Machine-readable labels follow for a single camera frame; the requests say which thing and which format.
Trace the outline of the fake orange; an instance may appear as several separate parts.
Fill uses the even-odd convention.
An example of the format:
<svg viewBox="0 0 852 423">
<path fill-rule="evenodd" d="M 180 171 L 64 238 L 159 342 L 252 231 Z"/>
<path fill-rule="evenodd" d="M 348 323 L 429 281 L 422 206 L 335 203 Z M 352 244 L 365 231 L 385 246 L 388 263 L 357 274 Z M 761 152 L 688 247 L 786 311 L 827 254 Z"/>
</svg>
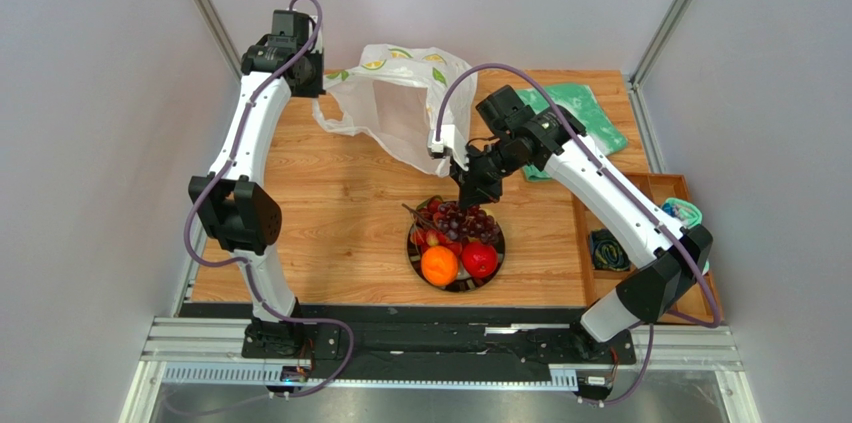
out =
<svg viewBox="0 0 852 423">
<path fill-rule="evenodd" d="M 420 269 L 427 282 L 443 287 L 456 280 L 459 272 L 458 257 L 447 247 L 431 247 L 423 253 Z"/>
</svg>

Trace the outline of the red fake apple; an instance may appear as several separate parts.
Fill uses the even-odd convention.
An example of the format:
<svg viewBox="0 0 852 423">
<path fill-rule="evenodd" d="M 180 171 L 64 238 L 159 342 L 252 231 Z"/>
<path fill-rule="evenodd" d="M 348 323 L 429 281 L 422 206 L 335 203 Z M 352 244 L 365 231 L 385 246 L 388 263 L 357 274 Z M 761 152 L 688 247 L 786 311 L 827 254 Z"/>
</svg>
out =
<svg viewBox="0 0 852 423">
<path fill-rule="evenodd" d="M 461 261 L 466 272 L 474 278 L 492 275 L 499 263 L 495 247 L 479 241 L 470 242 L 463 248 Z"/>
</svg>

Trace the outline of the white plastic bag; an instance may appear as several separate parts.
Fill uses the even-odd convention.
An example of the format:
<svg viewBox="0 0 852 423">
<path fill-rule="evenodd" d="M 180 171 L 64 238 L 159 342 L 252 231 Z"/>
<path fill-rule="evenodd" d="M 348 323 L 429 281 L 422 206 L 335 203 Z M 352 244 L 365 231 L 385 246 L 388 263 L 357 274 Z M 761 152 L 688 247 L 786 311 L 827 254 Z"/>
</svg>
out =
<svg viewBox="0 0 852 423">
<path fill-rule="evenodd" d="M 313 104 L 323 130 L 346 136 L 366 134 L 391 157 L 419 171 L 439 176 L 427 152 L 432 128 L 454 124 L 470 139 L 478 75 L 456 80 L 471 68 L 463 59 L 435 47 L 393 44 L 364 47 L 359 64 L 324 77 L 324 89 L 341 112 L 327 118 Z"/>
</svg>

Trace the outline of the dark purple grape bunch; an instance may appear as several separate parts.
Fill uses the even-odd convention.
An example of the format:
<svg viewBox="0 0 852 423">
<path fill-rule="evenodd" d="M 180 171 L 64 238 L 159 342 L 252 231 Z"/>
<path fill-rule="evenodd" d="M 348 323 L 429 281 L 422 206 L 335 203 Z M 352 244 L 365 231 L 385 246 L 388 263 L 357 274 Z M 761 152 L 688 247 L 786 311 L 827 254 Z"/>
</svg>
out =
<svg viewBox="0 0 852 423">
<path fill-rule="evenodd" d="M 433 213 L 432 222 L 449 241 L 496 244 L 502 238 L 502 229 L 494 216 L 479 206 L 461 208 L 456 201 L 440 202 Z"/>
</svg>

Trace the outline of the red yellow cherry bunch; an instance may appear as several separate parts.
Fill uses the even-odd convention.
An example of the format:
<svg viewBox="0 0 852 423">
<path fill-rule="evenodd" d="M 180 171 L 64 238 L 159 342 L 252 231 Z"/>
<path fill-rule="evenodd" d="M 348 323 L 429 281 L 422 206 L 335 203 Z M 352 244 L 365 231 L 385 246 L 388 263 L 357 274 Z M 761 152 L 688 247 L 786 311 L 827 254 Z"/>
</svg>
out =
<svg viewBox="0 0 852 423">
<path fill-rule="evenodd" d="M 422 255 L 433 247 L 445 247 L 456 256 L 461 255 L 469 240 L 462 232 L 466 213 L 456 201 L 435 195 L 414 208 L 407 207 L 407 212 L 412 217 L 407 236 L 410 256 Z"/>
</svg>

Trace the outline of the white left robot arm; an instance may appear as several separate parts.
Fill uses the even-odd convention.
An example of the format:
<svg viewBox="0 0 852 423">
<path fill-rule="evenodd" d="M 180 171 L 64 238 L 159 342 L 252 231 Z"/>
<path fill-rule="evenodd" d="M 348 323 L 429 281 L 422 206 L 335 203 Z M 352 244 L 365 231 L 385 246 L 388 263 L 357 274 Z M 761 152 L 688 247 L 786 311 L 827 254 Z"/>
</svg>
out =
<svg viewBox="0 0 852 423">
<path fill-rule="evenodd" d="M 253 313 L 245 338 L 257 345 L 297 347 L 304 340 L 305 322 L 276 248 L 282 210 L 263 179 L 287 103 L 324 92 L 322 22 L 319 14 L 274 11 L 270 32 L 241 58 L 239 100 L 223 148 L 209 173 L 192 177 L 188 185 L 192 208 L 187 221 L 199 221 L 228 254 L 221 261 L 206 260 L 197 251 L 190 255 L 204 267 L 239 268 Z"/>
</svg>

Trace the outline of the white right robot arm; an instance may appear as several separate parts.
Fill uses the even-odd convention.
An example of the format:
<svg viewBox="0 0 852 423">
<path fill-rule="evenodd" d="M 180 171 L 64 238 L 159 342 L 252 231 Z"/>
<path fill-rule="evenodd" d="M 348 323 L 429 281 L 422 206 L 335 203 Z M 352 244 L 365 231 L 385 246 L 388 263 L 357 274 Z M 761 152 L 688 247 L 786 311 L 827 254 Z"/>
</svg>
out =
<svg viewBox="0 0 852 423">
<path fill-rule="evenodd" d="M 452 164 L 461 207 L 498 202 L 505 177 L 535 166 L 592 211 L 636 268 L 572 323 L 577 343 L 602 345 L 636 324 L 655 323 L 702 282 L 711 233 L 655 205 L 610 164 L 568 109 L 535 112 L 504 86 L 476 111 L 496 140 L 483 149 L 468 145 L 465 164 Z"/>
</svg>

